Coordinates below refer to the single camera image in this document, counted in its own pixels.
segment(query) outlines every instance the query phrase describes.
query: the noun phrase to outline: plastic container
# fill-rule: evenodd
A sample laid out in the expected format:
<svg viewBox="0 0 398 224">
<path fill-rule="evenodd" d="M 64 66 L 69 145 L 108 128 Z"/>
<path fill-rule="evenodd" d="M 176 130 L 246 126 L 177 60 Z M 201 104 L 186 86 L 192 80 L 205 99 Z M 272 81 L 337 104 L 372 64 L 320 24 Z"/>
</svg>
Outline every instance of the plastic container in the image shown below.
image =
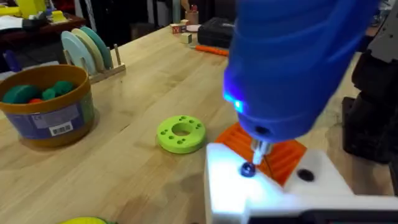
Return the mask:
<svg viewBox="0 0 398 224">
<path fill-rule="evenodd" d="M 30 15 L 45 11 L 44 0 L 17 0 L 17 3 L 25 19 L 28 19 Z"/>
<path fill-rule="evenodd" d="M 19 72 L 0 83 L 0 99 L 13 86 L 35 85 L 45 90 L 59 80 L 75 89 L 52 100 L 32 104 L 0 102 L 0 110 L 31 146 L 58 147 L 88 133 L 94 121 L 91 85 L 87 73 L 71 65 L 52 65 Z"/>
</svg>

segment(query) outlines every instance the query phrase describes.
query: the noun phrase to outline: wooden workbench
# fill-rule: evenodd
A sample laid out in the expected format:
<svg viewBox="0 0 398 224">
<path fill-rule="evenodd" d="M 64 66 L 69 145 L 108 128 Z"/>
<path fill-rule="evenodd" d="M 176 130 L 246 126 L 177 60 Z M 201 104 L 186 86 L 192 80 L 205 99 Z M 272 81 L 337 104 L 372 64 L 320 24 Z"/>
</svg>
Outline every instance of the wooden workbench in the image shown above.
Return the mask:
<svg viewBox="0 0 398 224">
<path fill-rule="evenodd" d="M 236 122 L 222 98 L 223 56 L 179 43 L 169 28 L 119 48 L 127 71 L 93 85 L 98 122 L 80 142 L 39 153 L 23 146 L 0 115 L 0 220 L 53 224 L 79 216 L 128 223 L 205 223 L 205 150 L 175 155 L 155 143 L 158 124 L 189 114 L 209 141 Z M 340 103 L 358 92 L 348 69 L 318 123 L 299 138 L 326 150 L 359 194 L 392 194 L 388 168 L 341 148 Z"/>
</svg>

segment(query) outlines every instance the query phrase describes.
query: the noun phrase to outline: black screw head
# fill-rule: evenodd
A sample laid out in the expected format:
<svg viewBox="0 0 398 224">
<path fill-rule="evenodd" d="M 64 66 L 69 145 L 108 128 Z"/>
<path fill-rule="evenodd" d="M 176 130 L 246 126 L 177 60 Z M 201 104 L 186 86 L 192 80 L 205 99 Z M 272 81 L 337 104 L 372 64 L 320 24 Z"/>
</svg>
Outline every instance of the black screw head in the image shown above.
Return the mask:
<svg viewBox="0 0 398 224">
<path fill-rule="evenodd" d="M 315 180 L 315 176 L 313 172 L 307 169 L 299 169 L 297 171 L 297 175 L 300 179 L 307 181 L 307 182 L 313 182 Z"/>
<path fill-rule="evenodd" d="M 244 177 L 252 177 L 256 174 L 256 166 L 251 162 L 245 162 L 241 167 L 241 175 Z"/>
</svg>

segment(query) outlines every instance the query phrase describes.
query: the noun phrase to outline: blue led light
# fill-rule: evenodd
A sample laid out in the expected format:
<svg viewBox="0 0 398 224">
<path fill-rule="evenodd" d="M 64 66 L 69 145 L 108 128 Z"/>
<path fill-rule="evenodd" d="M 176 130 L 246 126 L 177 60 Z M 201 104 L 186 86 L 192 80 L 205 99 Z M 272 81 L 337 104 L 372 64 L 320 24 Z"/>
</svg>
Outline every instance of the blue led light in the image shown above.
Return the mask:
<svg viewBox="0 0 398 224">
<path fill-rule="evenodd" d="M 239 100 L 235 100 L 234 102 L 235 110 L 239 113 L 243 112 L 243 104 Z"/>
</svg>

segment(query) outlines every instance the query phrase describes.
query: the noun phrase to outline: yellow object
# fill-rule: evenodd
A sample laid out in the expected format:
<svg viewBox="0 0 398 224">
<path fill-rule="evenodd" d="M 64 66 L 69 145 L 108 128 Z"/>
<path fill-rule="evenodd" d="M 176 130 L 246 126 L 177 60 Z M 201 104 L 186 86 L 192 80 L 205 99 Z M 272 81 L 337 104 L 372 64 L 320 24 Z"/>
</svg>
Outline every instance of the yellow object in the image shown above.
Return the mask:
<svg viewBox="0 0 398 224">
<path fill-rule="evenodd" d="M 22 16 L 28 19 L 30 15 L 45 11 L 44 0 L 17 0 Z"/>
<path fill-rule="evenodd" d="M 95 217 L 79 217 L 62 222 L 60 224 L 106 224 L 106 222 Z"/>
<path fill-rule="evenodd" d="M 67 18 L 63 16 L 62 11 L 53 11 L 52 12 L 52 21 L 53 22 L 62 22 L 65 21 Z"/>
<path fill-rule="evenodd" d="M 21 16 L 19 7 L 0 7 L 0 16 Z"/>
</svg>

